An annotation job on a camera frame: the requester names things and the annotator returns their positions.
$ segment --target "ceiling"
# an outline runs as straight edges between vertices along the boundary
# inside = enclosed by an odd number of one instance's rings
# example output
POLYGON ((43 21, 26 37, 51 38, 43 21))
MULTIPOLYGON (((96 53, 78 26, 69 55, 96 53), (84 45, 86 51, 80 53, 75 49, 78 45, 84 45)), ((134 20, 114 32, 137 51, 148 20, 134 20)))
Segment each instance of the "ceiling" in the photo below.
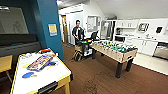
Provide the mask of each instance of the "ceiling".
POLYGON ((58 9, 62 9, 65 7, 77 5, 77 4, 87 4, 90 0, 57 0, 57 1, 62 1, 61 4, 58 5, 58 9))
POLYGON ((106 17, 168 18, 168 0, 94 0, 106 17))

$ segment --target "kitchen counter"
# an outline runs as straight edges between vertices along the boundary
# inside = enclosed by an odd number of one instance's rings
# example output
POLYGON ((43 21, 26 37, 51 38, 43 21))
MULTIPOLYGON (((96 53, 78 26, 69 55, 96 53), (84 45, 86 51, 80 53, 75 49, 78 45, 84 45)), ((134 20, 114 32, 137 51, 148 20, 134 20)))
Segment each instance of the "kitchen counter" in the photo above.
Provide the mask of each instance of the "kitchen counter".
POLYGON ((146 40, 146 41, 154 41, 154 42, 165 42, 168 43, 168 40, 160 40, 160 39, 155 39, 155 38, 142 38, 138 36, 126 36, 126 35, 115 35, 117 37, 125 37, 125 38, 131 38, 131 39, 139 39, 139 40, 146 40))

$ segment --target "cabinet door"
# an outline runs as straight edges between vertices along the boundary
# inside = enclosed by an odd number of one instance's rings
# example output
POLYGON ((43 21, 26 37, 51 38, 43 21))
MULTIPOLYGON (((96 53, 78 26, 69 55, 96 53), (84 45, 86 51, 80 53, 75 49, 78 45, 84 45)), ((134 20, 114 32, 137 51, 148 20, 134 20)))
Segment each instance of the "cabinet door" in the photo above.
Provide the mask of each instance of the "cabinet door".
POLYGON ((138 25, 138 20, 131 20, 129 22, 129 27, 130 28, 137 28, 137 25, 138 25))
POLYGON ((124 20, 117 20, 117 27, 122 28, 124 24, 124 20))
POLYGON ((123 28, 130 28, 130 20, 124 20, 123 28))
POLYGON ((124 43, 125 43, 125 44, 129 44, 129 45, 133 45, 134 39, 132 39, 132 38, 125 38, 124 43))
POLYGON ((157 44, 158 42, 145 41, 142 53, 153 56, 157 44))
POLYGON ((134 46, 136 46, 136 48, 138 48, 138 51, 137 51, 137 52, 141 52, 141 51, 142 51, 143 44, 144 44, 144 41, 143 41, 143 40, 134 39, 134 46))

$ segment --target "brown carpet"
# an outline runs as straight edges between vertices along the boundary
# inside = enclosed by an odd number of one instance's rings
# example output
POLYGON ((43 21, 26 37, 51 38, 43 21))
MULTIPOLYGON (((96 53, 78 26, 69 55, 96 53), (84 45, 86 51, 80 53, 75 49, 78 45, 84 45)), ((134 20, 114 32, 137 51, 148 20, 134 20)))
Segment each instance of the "brown carpet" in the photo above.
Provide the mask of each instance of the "brown carpet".
MULTIPOLYGON (((126 72, 125 63, 121 78, 117 79, 114 76, 117 62, 109 57, 96 53, 96 59, 89 57, 73 62, 74 47, 63 46, 63 49, 65 64, 74 76, 70 82, 71 94, 168 94, 166 75, 134 64, 131 71, 126 72)), ((1 83, 0 94, 9 94, 10 88, 9 81, 1 83)), ((64 94, 64 90, 60 88, 51 94, 64 94)))

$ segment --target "ceiling light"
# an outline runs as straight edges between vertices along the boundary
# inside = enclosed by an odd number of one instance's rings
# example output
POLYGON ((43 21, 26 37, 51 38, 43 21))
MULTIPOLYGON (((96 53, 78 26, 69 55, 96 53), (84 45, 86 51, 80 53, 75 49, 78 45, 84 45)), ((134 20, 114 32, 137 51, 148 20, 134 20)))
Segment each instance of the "ceiling light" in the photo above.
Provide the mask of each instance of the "ceiling light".
POLYGON ((62 1, 57 0, 57 4, 58 4, 58 5, 60 5, 61 3, 62 3, 62 1))
POLYGON ((6 7, 6 6, 0 6, 0 11, 10 12, 9 7, 6 7))

